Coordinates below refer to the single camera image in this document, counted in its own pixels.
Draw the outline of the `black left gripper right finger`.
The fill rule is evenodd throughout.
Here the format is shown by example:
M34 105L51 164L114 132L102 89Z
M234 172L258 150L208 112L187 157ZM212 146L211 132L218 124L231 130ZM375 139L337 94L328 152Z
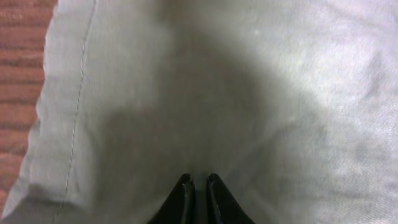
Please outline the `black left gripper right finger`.
M206 206L210 224L254 224L216 173L206 181Z

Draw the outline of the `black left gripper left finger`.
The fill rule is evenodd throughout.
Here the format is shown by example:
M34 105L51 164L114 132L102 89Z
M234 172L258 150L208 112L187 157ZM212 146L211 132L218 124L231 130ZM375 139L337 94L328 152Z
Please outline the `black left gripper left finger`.
M148 224L191 224L195 213L195 184L183 174Z

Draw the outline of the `khaki green shorts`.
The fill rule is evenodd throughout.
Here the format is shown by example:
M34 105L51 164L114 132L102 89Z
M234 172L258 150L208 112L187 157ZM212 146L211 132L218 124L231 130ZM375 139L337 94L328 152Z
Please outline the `khaki green shorts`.
M3 223L397 222L396 1L59 1Z

